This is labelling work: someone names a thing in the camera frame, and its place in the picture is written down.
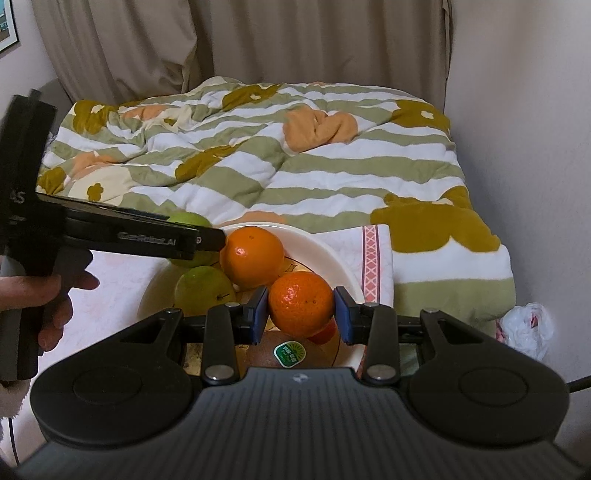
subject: kiwi fruit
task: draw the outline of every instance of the kiwi fruit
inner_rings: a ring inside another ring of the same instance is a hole
[[[275,356],[275,348],[285,342],[297,342],[306,351],[304,359],[294,365],[296,368],[330,368],[332,362],[321,347],[305,339],[295,339],[279,330],[269,330],[262,336],[261,343],[248,347],[245,356],[246,367],[286,368]]]

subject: bed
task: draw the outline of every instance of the bed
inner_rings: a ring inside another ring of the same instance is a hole
[[[493,334],[515,304],[509,254],[472,209],[450,127],[388,87],[216,76],[176,95],[76,102],[38,190],[214,225],[386,224],[397,312],[437,307]]]

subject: fruit sticker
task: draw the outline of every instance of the fruit sticker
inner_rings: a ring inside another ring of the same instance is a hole
[[[306,358],[306,349],[301,343],[290,340],[277,345],[273,354],[283,368],[291,368]]]

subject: black cable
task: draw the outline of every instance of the black cable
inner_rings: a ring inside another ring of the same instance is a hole
[[[588,377],[579,378],[578,380],[573,380],[572,382],[567,383],[566,386],[569,388],[569,393],[591,388],[591,375]]]
[[[17,455],[17,444],[14,442],[14,428],[12,427],[12,419],[8,419],[8,429],[10,430],[10,443],[12,443],[12,454],[14,455],[14,460],[16,461],[17,465],[20,465],[21,462],[18,461]]]

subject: white wall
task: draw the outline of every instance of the white wall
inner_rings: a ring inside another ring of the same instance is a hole
[[[12,0],[20,43],[0,53],[0,118],[13,95],[27,95],[56,78],[30,0]]]
[[[591,374],[591,1],[453,0],[446,113],[475,208],[512,256],[518,302],[556,318],[548,363]],[[591,463],[591,392],[559,444]]]

